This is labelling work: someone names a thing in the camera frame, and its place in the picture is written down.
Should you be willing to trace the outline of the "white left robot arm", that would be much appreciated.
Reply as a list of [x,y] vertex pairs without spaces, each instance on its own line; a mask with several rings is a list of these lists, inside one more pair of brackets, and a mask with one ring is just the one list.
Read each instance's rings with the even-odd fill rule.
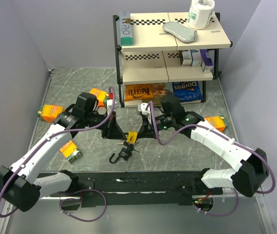
[[79,132],[97,129],[101,130],[103,139],[126,140],[126,134],[117,124],[114,107],[101,115],[95,110],[98,103],[95,95],[82,92],[27,154],[9,168],[0,166],[0,199],[22,212],[30,210],[43,195],[43,186],[35,184],[42,168]]

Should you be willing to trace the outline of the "yellow padlock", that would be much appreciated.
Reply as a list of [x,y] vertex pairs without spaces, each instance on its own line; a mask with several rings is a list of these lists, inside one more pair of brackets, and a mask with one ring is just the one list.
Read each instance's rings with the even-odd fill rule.
[[138,136],[138,133],[135,132],[135,131],[129,131],[127,133],[125,133],[126,135],[126,142],[127,143],[131,143],[131,144],[135,144],[136,141],[137,141],[137,136]]

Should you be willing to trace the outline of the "orange box by right arm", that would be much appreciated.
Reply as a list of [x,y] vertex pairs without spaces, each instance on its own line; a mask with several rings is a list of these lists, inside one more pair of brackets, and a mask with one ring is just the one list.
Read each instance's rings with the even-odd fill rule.
[[225,131],[228,127],[227,120],[224,116],[205,117],[204,119],[220,132]]

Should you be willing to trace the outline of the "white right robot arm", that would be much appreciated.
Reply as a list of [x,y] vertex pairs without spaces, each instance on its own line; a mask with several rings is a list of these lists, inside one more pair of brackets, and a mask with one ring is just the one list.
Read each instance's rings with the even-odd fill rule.
[[202,170],[195,182],[198,193],[206,194],[214,188],[234,188],[240,194],[252,197],[259,192],[270,175],[267,155],[262,149],[253,150],[229,138],[199,114],[186,111],[173,94],[162,97],[160,104],[163,114],[159,116],[149,103],[137,105],[143,121],[138,138],[159,139],[159,131],[174,128],[177,134],[201,143],[231,166],[223,170]]

